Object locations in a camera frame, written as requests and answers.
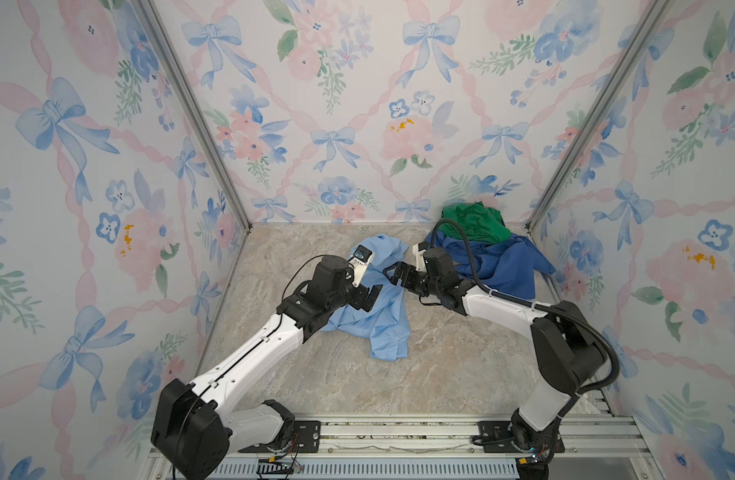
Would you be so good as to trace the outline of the light blue shirt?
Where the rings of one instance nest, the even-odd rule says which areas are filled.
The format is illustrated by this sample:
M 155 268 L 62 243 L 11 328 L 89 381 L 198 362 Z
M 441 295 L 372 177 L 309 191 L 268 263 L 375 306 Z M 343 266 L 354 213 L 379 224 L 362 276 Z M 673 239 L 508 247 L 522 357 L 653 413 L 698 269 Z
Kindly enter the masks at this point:
M 366 338 L 371 342 L 371 358 L 397 361 L 409 356 L 411 326 L 405 307 L 405 290 L 385 278 L 385 268 L 405 260 L 409 246 L 401 240 L 379 234 L 359 243 L 373 252 L 371 263 L 361 284 L 368 288 L 381 286 L 381 292 L 371 311 L 356 310 L 345 306 L 336 310 L 322 328 L 323 332 L 339 330 Z

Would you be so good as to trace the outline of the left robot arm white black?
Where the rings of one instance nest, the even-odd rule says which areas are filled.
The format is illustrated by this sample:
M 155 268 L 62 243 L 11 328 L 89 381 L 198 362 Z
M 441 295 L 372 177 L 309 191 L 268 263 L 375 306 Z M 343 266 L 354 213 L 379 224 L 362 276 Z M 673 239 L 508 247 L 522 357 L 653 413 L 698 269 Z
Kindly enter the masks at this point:
M 361 280 L 373 260 L 363 246 L 351 258 L 320 256 L 311 279 L 283 298 L 269 320 L 209 372 L 165 385 L 155 410 L 152 445 L 170 462 L 173 475 L 205 479 L 227 454 L 263 446 L 285 452 L 293 446 L 295 417 L 266 400 L 243 411 L 245 393 L 287 354 L 319 332 L 344 306 L 369 311 L 381 292 Z

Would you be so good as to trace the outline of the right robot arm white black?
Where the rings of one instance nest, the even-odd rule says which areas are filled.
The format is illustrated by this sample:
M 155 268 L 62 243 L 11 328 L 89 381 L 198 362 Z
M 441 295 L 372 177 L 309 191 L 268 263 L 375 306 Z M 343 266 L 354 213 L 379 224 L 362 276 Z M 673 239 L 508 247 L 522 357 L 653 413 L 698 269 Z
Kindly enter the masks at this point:
M 544 304 L 504 294 L 455 269 L 443 248 L 423 248 L 419 266 L 399 261 L 385 269 L 391 284 L 418 298 L 434 297 L 438 304 L 463 316 L 489 320 L 531 340 L 539 380 L 511 415 L 507 433 L 479 434 L 480 446 L 509 442 L 527 459 L 522 464 L 547 464 L 559 445 L 559 425 L 589 390 L 617 379 L 619 364 L 613 348 L 593 329 L 575 304 Z

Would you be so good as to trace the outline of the green cloth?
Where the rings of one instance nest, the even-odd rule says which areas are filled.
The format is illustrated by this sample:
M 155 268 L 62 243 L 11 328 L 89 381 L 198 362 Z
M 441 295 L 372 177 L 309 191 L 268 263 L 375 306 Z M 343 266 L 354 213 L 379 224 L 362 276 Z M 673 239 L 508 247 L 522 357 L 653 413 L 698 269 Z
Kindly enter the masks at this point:
M 511 238 L 501 212 L 477 203 L 457 203 L 443 207 L 441 218 L 459 224 L 470 242 L 499 244 Z

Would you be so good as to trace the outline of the dark blue cloth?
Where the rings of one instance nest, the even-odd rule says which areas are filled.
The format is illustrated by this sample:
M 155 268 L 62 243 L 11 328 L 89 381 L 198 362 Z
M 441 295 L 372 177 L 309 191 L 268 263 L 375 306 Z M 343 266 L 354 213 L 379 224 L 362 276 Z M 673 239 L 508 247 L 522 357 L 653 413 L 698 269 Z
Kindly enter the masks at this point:
M 557 272 L 555 266 L 525 236 L 513 234 L 499 244 L 471 242 L 473 263 L 469 261 L 463 240 L 446 236 L 441 230 L 437 231 L 437 236 L 429 234 L 425 239 L 429 243 L 431 240 L 435 240 L 435 247 L 443 248 L 451 256 L 455 270 L 461 277 L 473 279 L 475 270 L 479 280 L 487 287 L 525 300 L 537 298 L 535 273 L 553 275 Z

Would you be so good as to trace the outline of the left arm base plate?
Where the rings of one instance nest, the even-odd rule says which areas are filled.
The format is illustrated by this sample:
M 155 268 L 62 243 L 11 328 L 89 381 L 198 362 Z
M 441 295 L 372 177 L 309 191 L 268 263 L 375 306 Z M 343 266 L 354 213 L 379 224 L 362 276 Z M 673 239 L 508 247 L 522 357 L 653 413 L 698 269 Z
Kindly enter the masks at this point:
M 317 453 L 321 440 L 321 426 L 321 422 L 317 420 L 295 420 L 291 426 L 283 428 L 279 441 L 274 440 L 271 444 L 251 445 L 239 450 L 239 453 Z

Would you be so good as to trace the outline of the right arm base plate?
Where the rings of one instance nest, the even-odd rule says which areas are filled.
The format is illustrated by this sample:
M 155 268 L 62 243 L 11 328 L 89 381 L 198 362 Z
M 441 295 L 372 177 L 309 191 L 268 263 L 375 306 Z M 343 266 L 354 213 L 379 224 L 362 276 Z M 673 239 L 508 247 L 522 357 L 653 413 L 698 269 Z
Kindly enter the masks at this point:
M 527 456 L 547 456 L 565 452 L 565 444 L 559 435 L 559 424 L 555 421 L 539 432 L 527 424 L 511 420 L 479 421 L 477 435 L 471 444 L 479 446 L 485 453 L 515 453 Z

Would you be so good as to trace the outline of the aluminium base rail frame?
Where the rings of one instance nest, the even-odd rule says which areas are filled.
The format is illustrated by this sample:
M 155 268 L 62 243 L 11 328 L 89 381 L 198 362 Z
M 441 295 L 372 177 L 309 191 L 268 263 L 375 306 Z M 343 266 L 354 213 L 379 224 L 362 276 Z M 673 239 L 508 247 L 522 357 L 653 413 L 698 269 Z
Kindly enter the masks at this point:
M 315 433 L 284 458 L 282 467 L 260 455 L 233 453 L 214 479 L 661 479 L 653 452 L 630 417 L 569 415 L 561 447 L 547 470 L 519 463 L 507 444 L 476 446 L 493 420 L 471 415 L 429 417 L 323 415 Z

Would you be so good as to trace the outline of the aluminium corner post right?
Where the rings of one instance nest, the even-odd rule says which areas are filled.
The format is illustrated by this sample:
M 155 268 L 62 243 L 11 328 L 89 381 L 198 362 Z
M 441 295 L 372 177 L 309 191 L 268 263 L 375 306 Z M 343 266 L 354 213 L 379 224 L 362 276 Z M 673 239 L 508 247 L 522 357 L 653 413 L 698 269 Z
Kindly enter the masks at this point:
M 613 104 L 617 101 L 617 96 L 621 92 L 623 83 L 635 71 L 635 64 L 639 62 L 639 59 L 645 53 L 647 44 L 655 37 L 665 14 L 671 8 L 671 4 L 673 2 L 667 0 L 648 1 L 645 4 L 645 12 L 641 14 L 641 19 L 635 24 L 635 28 L 633 28 L 633 32 L 629 36 L 629 44 L 623 48 L 623 51 L 617 57 L 617 62 L 613 64 L 613 68 L 609 72 L 609 79 L 607 79 L 607 82 L 599 90 L 599 95 L 597 95 L 597 98 L 591 104 L 585 121 L 581 123 L 579 136 L 565 150 L 565 156 L 563 156 L 563 159 L 559 162 L 559 168 L 557 168 L 557 171 L 551 177 L 551 181 L 547 185 L 547 190 L 541 194 L 537 207 L 533 209 L 531 216 L 525 222 L 525 227 L 530 234 L 539 230 L 543 218 L 549 215 L 551 202 L 559 194 L 561 185 L 569 177 L 571 170 L 575 168 L 575 162 L 579 160 L 579 157 L 583 154 L 583 150 L 591 142 L 593 134 L 597 132 L 597 128 L 603 123 L 603 119 L 605 119 L 609 110 L 613 108 Z

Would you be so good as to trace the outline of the aluminium corner post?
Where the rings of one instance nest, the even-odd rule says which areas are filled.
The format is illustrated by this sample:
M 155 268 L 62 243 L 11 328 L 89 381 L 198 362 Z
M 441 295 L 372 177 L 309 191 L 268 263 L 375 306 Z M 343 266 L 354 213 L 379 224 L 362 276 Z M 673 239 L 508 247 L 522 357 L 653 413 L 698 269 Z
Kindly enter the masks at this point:
M 241 225 L 241 231 L 249 234 L 251 232 L 251 222 L 240 202 L 229 170 L 218 152 L 216 142 L 208 131 L 200 105 L 192 87 L 189 85 L 186 72 L 173 48 L 155 3 L 148 0 L 133 0 L 131 4 L 140 18 L 145 32 L 149 35 L 155 52 L 163 63 L 163 68 L 172 83 L 175 97 L 183 108 L 185 117 L 206 154 L 207 163 L 217 176 L 218 185 L 226 195 L 228 206 L 237 217 Z
M 629 36 L 629 44 L 623 48 L 623 51 L 617 57 L 617 62 L 613 64 L 613 68 L 609 72 L 609 79 L 607 79 L 607 82 L 599 90 L 599 95 L 597 95 L 597 98 L 591 104 L 585 121 L 581 123 L 579 136 L 565 150 L 565 156 L 563 156 L 563 159 L 559 162 L 559 168 L 557 168 L 557 171 L 551 177 L 551 181 L 547 185 L 547 190 L 541 194 L 537 207 L 533 209 L 531 216 L 525 222 L 525 227 L 530 234 L 539 230 L 543 218 L 549 215 L 551 202 L 559 194 L 561 185 L 569 177 L 571 170 L 575 168 L 575 162 L 579 160 L 579 157 L 583 154 L 583 150 L 591 142 L 593 134 L 597 132 L 597 128 L 603 123 L 603 119 L 605 119 L 609 110 L 613 108 L 613 104 L 617 101 L 617 96 L 621 92 L 623 83 L 635 71 L 635 64 L 639 62 L 639 59 L 645 53 L 647 44 L 655 37 L 665 14 L 671 8 L 671 4 L 673 2 L 667 0 L 648 1 L 645 4 L 645 12 L 641 14 L 641 19 L 635 24 L 635 28 L 633 28 L 633 32 Z

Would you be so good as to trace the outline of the aluminium corner post left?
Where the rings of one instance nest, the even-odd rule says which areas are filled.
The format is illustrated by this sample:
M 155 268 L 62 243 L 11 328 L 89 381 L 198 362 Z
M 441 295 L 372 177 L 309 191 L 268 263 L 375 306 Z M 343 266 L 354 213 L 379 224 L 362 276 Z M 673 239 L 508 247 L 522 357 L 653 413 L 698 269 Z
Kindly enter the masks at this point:
M 155 52 L 163 63 L 163 68 L 172 83 L 175 97 L 183 108 L 185 117 L 206 154 L 207 163 L 217 176 L 218 185 L 226 195 L 228 206 L 237 217 L 241 225 L 241 231 L 249 234 L 251 232 L 251 222 L 240 202 L 229 170 L 218 152 L 216 142 L 208 131 L 200 105 L 192 87 L 189 85 L 186 72 L 173 48 L 155 3 L 148 0 L 133 0 L 131 4 L 140 18 L 145 32 L 149 35 Z

